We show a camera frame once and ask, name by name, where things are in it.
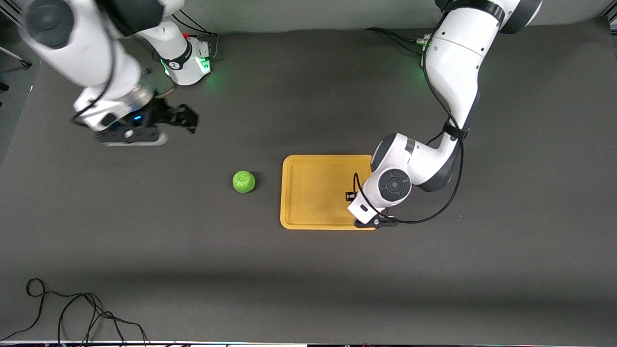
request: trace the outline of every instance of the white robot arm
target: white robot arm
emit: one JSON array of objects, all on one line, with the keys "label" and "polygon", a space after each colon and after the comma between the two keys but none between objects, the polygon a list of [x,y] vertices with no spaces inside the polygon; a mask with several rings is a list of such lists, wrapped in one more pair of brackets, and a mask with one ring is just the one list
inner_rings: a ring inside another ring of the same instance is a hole
[{"label": "white robot arm", "polygon": [[541,4],[542,0],[444,3],[444,16],[426,46],[423,67],[431,90],[451,116],[444,126],[446,134],[436,149],[400,133],[381,141],[371,160],[373,173],[363,184],[364,194],[348,207],[359,222],[368,224],[378,211],[400,204],[413,185],[429,192],[448,184],[459,139],[469,130],[469,116],[479,98],[478,71],[484,56],[500,30],[518,32]]},{"label": "white robot arm", "polygon": [[173,22],[162,20],[183,4],[183,0],[32,0],[24,8],[21,34],[48,64],[84,87],[73,105],[78,112],[73,121],[94,130],[105,145],[158,145],[167,137],[157,123],[194,133],[198,116],[186,105],[172,109],[156,98],[142,82],[137,60],[112,37],[112,26],[124,35],[145,37],[172,80],[190,85],[210,72],[210,53],[207,43],[185,38]]}]

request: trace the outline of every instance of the black cable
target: black cable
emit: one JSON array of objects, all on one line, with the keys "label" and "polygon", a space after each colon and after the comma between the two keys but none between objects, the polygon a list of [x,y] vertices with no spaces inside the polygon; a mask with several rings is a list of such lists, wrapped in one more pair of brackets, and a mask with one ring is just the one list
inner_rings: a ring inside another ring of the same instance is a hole
[{"label": "black cable", "polygon": [[192,26],[188,25],[187,23],[182,22],[182,21],[181,21],[178,17],[176,17],[176,15],[175,15],[175,14],[172,14],[172,17],[173,17],[175,20],[177,20],[177,21],[178,21],[178,23],[180,23],[180,24],[184,25],[185,27],[187,27],[187,28],[189,28],[189,29],[192,29],[192,30],[195,30],[195,31],[199,31],[200,33],[208,34],[208,35],[210,35],[210,36],[212,36],[212,35],[218,35],[218,34],[215,34],[215,33],[211,33],[211,32],[209,32],[209,31],[207,31],[207,30],[202,30],[202,29],[198,29],[198,28],[196,28],[196,27],[192,27]]},{"label": "black cable", "polygon": [[[41,285],[41,293],[40,294],[33,294],[30,291],[30,287],[33,283],[39,283]],[[45,287],[45,283],[39,279],[39,278],[33,278],[31,280],[28,281],[28,283],[26,284],[26,294],[32,298],[38,298],[41,297],[41,302],[39,303],[39,310],[38,310],[38,314],[36,315],[36,319],[35,321],[26,329],[23,330],[19,330],[17,332],[14,332],[12,334],[10,334],[9,336],[3,338],[0,341],[4,341],[6,339],[9,339],[11,337],[13,337],[16,334],[19,333],[23,333],[26,332],[30,329],[32,329],[36,323],[39,321],[39,319],[41,318],[41,313],[43,312],[43,304],[45,301],[45,297],[48,294],[54,294],[56,296],[60,296],[61,298],[71,298],[71,300],[64,306],[64,308],[62,309],[62,312],[60,313],[60,318],[58,319],[58,329],[57,329],[57,341],[58,341],[58,345],[60,346],[62,344],[61,342],[61,328],[63,327],[63,323],[64,323],[64,314],[66,313],[67,309],[78,299],[80,298],[84,298],[86,300],[86,302],[92,306],[93,308],[93,314],[92,317],[90,318],[90,323],[88,324],[88,330],[86,331],[86,334],[84,336],[84,338],[81,341],[81,345],[83,346],[87,346],[89,343],[89,339],[90,339],[90,333],[92,332],[92,329],[94,328],[94,326],[96,325],[96,322],[100,319],[107,319],[107,320],[111,320],[114,322],[115,328],[116,328],[116,332],[118,333],[118,336],[120,337],[122,344],[124,345],[126,343],[126,339],[124,338],[124,336],[122,335],[122,332],[120,331],[120,327],[118,326],[118,323],[123,323],[123,324],[127,324],[127,325],[135,325],[139,328],[139,331],[141,333],[141,336],[144,340],[144,346],[146,346],[146,341],[148,340],[147,336],[146,336],[146,332],[144,331],[144,329],[142,328],[142,326],[140,324],[134,323],[134,322],[130,322],[128,320],[124,320],[124,319],[120,319],[116,316],[114,316],[114,314],[110,311],[105,311],[103,309],[103,303],[101,301],[101,299],[96,296],[94,293],[91,292],[86,292],[86,293],[75,293],[75,294],[70,294],[70,295],[66,295],[66,294],[62,294],[62,293],[58,293],[56,291],[52,291],[52,290],[47,290],[47,288]]]},{"label": "black cable", "polygon": [[436,139],[438,139],[441,135],[444,134],[444,131],[440,131],[437,136],[435,136],[434,138],[431,138],[430,140],[428,140],[428,142],[426,143],[426,145],[428,146],[429,144],[431,144],[433,141],[435,141]]},{"label": "black cable", "polygon": [[370,27],[370,28],[366,28],[365,30],[368,31],[377,31],[379,33],[383,33],[383,34],[387,34],[387,35],[392,35],[394,37],[396,37],[397,39],[401,40],[401,41],[405,41],[405,42],[409,42],[409,43],[417,43],[418,41],[416,39],[413,38],[406,38],[400,34],[395,33],[392,30],[388,30],[388,29],[384,29],[384,28],[378,28],[378,27]]},{"label": "black cable", "polygon": [[382,28],[366,28],[365,30],[382,33],[385,37],[387,37],[390,40],[392,40],[396,45],[398,45],[402,49],[404,49],[404,50],[406,50],[406,51],[408,51],[410,53],[422,55],[421,51],[416,51],[414,49],[411,49],[411,48],[405,46],[401,42],[401,41],[404,41],[404,42],[408,42],[408,43],[416,43],[416,40],[413,40],[413,39],[410,39],[410,38],[406,38],[404,36],[400,36],[399,34],[393,32],[393,31],[390,31],[390,30],[387,30],[387,29],[382,29]]},{"label": "black cable", "polygon": [[84,107],[81,111],[77,112],[76,114],[73,115],[73,117],[71,117],[71,122],[73,124],[75,124],[75,125],[79,125],[80,127],[88,128],[88,126],[86,124],[84,124],[83,122],[77,121],[77,118],[79,118],[87,110],[89,110],[92,107],[94,107],[94,105],[96,105],[96,103],[99,102],[99,100],[101,100],[101,98],[105,95],[105,93],[107,91],[109,91],[109,87],[111,86],[112,80],[114,79],[114,73],[115,73],[115,69],[116,69],[115,42],[114,42],[114,38],[112,37],[111,32],[107,29],[105,24],[103,24],[103,30],[105,30],[105,34],[107,35],[107,42],[109,43],[109,49],[110,49],[111,60],[112,60],[111,61],[111,66],[110,66],[110,69],[109,69],[109,76],[107,77],[107,81],[105,82],[105,86],[103,87],[103,90],[101,91],[99,96],[97,96],[94,100],[90,101],[90,105]]},{"label": "black cable", "polygon": [[213,36],[213,35],[218,35],[218,34],[211,33],[211,32],[209,32],[208,30],[206,30],[206,29],[205,29],[204,27],[202,27],[199,23],[195,22],[195,20],[193,20],[193,19],[191,18],[191,16],[190,16],[190,15],[188,15],[188,14],[186,14],[186,13],[185,13],[182,9],[180,9],[180,13],[182,13],[182,14],[183,14],[186,18],[188,18],[188,19],[189,19],[191,22],[193,22],[195,25],[197,25],[198,27],[200,27],[200,28],[201,28],[201,30],[203,30],[203,31],[204,31],[204,33],[206,33],[206,34],[208,34],[208,35],[210,35],[210,36]]}]

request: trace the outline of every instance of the black joint cap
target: black joint cap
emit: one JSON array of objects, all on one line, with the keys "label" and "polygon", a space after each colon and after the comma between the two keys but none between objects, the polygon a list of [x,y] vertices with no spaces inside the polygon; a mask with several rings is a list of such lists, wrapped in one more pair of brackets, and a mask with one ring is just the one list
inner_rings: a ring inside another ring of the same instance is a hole
[{"label": "black joint cap", "polygon": [[105,115],[105,117],[103,117],[103,119],[101,119],[101,125],[104,127],[108,127],[115,121],[116,121],[116,117],[113,114],[108,113]]}]

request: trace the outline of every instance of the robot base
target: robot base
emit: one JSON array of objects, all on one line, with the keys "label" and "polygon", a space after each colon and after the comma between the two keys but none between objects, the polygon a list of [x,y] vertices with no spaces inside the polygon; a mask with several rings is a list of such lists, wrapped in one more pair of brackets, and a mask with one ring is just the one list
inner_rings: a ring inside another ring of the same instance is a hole
[{"label": "robot base", "polygon": [[189,86],[199,82],[212,69],[208,42],[199,41],[196,38],[188,38],[187,42],[190,45],[189,56],[183,64],[161,59],[165,73],[177,85],[181,86]]}]

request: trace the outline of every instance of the green ball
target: green ball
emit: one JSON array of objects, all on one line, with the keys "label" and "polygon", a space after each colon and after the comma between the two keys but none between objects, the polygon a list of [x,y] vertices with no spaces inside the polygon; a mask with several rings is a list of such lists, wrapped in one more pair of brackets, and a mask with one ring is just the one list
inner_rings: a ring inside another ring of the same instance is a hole
[{"label": "green ball", "polygon": [[255,176],[252,173],[240,170],[233,175],[233,188],[239,193],[248,193],[255,188]]}]

